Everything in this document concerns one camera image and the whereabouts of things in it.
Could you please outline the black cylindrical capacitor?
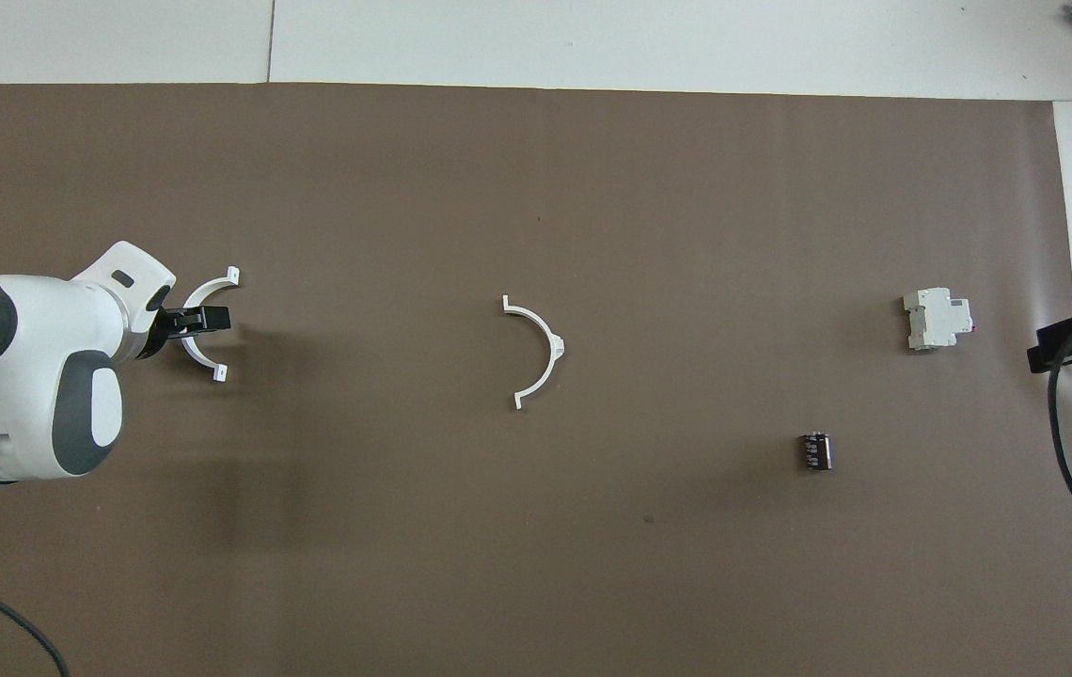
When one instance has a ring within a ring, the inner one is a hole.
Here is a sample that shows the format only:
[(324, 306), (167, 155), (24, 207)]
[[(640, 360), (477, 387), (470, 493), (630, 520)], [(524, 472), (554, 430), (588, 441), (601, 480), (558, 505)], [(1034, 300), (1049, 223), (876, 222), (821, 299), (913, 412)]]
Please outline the black cylindrical capacitor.
[(829, 472), (834, 468), (832, 437), (828, 433), (812, 430), (799, 437), (803, 467), (812, 472)]

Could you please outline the white circuit breaker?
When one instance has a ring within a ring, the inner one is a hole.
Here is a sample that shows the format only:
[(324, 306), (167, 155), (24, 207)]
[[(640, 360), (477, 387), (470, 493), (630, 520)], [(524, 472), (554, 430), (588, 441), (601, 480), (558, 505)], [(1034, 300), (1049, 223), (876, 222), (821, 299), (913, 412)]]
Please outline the white circuit breaker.
[(908, 314), (908, 348), (930, 351), (956, 346), (957, 336), (974, 333), (970, 300), (953, 297), (946, 287), (918, 289), (902, 296)]

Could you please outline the white half pipe clamp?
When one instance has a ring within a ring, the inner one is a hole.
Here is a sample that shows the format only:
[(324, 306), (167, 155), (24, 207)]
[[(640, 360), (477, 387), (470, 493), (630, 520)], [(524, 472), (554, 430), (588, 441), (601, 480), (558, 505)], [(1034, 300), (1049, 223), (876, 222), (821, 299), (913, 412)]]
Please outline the white half pipe clamp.
[(561, 360), (565, 355), (566, 344), (565, 338), (555, 333), (552, 326), (544, 319), (541, 314), (532, 311), (532, 309), (512, 304), (509, 294), (501, 295), (500, 304), (503, 314), (507, 314), (507, 316), (522, 317), (524, 320), (527, 320), (528, 324), (536, 326), (536, 329), (539, 329), (540, 333), (544, 335), (545, 344), (547, 344), (547, 360), (545, 360), (544, 370), (540, 376), (527, 386), (527, 388), (513, 391), (513, 410), (519, 412), (523, 411), (525, 400), (536, 393), (539, 393), (539, 391), (550, 380), (550, 377), (553, 376), (555, 368), (557, 367), (559, 360)]
[[(240, 275), (241, 271), (238, 266), (228, 266), (225, 274), (202, 283), (195, 291), (189, 295), (187, 297), (187, 307), (202, 306), (211, 295), (222, 291), (222, 289), (239, 287)], [(196, 338), (192, 338), (192, 336), (181, 338), (181, 344), (189, 358), (192, 358), (200, 366), (211, 370), (211, 377), (217, 383), (226, 382), (228, 376), (228, 366), (226, 364), (217, 363), (217, 361), (211, 360), (202, 352), (200, 348), (197, 347)]]

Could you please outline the brown paper table mat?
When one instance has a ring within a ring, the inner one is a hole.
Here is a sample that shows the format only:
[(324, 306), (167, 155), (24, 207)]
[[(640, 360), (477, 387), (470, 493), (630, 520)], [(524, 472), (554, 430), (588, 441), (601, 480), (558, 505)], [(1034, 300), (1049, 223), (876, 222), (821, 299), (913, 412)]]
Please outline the brown paper table mat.
[(1072, 677), (1048, 103), (0, 87), (0, 274), (118, 240), (243, 283), (226, 383), (172, 344), (0, 487), (75, 676)]

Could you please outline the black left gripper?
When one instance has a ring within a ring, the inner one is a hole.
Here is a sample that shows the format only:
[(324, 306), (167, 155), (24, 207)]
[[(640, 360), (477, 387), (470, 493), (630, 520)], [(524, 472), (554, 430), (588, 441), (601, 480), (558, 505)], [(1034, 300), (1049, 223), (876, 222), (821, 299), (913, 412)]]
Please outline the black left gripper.
[(213, 333), (215, 327), (230, 327), (227, 306), (196, 306), (189, 309), (158, 309), (158, 338), (191, 338)]

